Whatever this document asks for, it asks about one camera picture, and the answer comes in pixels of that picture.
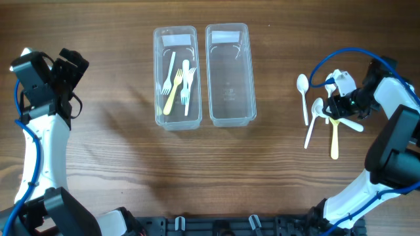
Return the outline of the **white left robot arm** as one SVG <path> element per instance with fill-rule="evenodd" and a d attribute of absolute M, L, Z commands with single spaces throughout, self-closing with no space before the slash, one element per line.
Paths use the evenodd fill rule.
<path fill-rule="evenodd" d="M 89 67 L 80 53 L 62 49 L 53 60 L 24 49 L 10 70 L 17 77 L 15 123 L 25 138 L 24 171 L 14 205 L 1 211 L 3 235 L 138 235 L 125 208 L 93 216 L 68 191 L 66 147 L 74 88 Z"/>

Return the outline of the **white spoon crossing diagonal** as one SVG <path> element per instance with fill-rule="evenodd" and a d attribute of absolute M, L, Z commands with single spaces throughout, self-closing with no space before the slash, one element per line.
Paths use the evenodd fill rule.
<path fill-rule="evenodd" d="M 323 118 L 328 118 L 330 121 L 333 121 L 333 118 L 326 115 L 323 110 L 322 110 L 323 106 L 316 106 L 315 108 L 315 112 L 318 114 L 318 116 L 323 117 Z M 354 121 L 351 121 L 349 119 L 345 119 L 345 118 L 339 118 L 337 119 L 338 122 L 350 127 L 351 129 L 358 131 L 358 132 L 363 132 L 364 131 L 364 127 L 359 124 L 356 123 Z"/>

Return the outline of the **white spoon slanted handle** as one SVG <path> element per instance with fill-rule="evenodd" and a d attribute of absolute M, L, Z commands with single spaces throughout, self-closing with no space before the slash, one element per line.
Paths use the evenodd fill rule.
<path fill-rule="evenodd" d="M 316 118 L 318 117 L 318 112 L 316 111 L 316 108 L 318 106 L 323 106 L 323 104 L 324 104 L 323 100 L 321 98 L 317 98 L 317 99 L 315 99 L 315 101 L 312 105 L 312 108 L 311 108 L 312 120 L 310 122 L 308 132 L 307 132 L 307 135 L 306 135 L 306 138 L 305 138 L 305 141 L 304 141 L 304 148 L 305 149 L 308 148 L 310 138 L 311 138 L 311 135 L 312 135 L 312 131 L 314 129 L 314 123 L 315 123 Z"/>

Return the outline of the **light blue plastic fork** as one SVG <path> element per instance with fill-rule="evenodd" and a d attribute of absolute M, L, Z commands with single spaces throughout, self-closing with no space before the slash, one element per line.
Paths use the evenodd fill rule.
<path fill-rule="evenodd" d="M 188 74 L 190 69 L 190 61 L 185 59 L 182 62 L 182 71 L 183 71 L 183 78 L 182 78 L 182 90 L 180 92 L 181 104 L 185 105 L 188 97 Z"/>

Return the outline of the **white plastic fork long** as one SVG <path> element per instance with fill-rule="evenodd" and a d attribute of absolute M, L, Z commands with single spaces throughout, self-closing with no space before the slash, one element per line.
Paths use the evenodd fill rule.
<path fill-rule="evenodd" d="M 191 89 L 192 89 L 192 83 L 194 81 L 194 74 L 195 74 L 196 68 L 191 68 L 188 72 L 188 76 L 187 76 L 187 89 L 188 89 L 188 94 L 187 94 L 187 100 L 186 100 L 186 104 L 185 104 L 185 110 L 184 110 L 184 115 L 187 116 L 188 115 L 188 110 L 189 110 L 189 105 L 190 105 L 190 93 L 191 93 Z"/>

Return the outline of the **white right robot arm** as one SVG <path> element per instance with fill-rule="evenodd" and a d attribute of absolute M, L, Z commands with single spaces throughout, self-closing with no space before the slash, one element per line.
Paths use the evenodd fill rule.
<path fill-rule="evenodd" d="M 305 235 L 360 235 L 356 224 L 389 199 L 419 190 L 419 98 L 412 84 L 396 72 L 396 61 L 371 60 L 360 88 L 343 70 L 325 80 L 339 93 L 328 98 L 322 112 L 341 121 L 383 109 L 387 123 L 367 151 L 362 173 L 342 192 L 311 208 L 302 223 Z"/>

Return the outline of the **yellow plastic fork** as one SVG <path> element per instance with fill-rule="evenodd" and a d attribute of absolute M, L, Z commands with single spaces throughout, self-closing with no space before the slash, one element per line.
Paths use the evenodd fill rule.
<path fill-rule="evenodd" d="M 177 88 L 182 83 L 182 80 L 183 80 L 183 70 L 178 69 L 177 73 L 175 75 L 175 78 L 174 78 L 173 88 L 171 89 L 170 95 L 169 95 L 169 97 L 166 101 L 165 107 L 163 109 L 163 114 L 164 115 L 169 115 L 170 114 L 170 112 L 172 110 L 172 107 L 173 107 L 173 102 L 174 102 L 174 99 L 175 99 L 175 94 L 177 92 Z"/>

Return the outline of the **yellow plastic spoon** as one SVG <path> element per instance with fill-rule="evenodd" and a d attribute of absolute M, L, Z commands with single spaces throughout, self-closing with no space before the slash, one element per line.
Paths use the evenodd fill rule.
<path fill-rule="evenodd" d="M 333 126 L 333 132 L 332 132 L 332 138 L 331 138 L 331 158 L 334 160 L 337 160 L 339 158 L 339 141 L 338 141 L 338 126 L 339 121 L 334 120 L 332 118 L 329 118 L 332 126 Z"/>

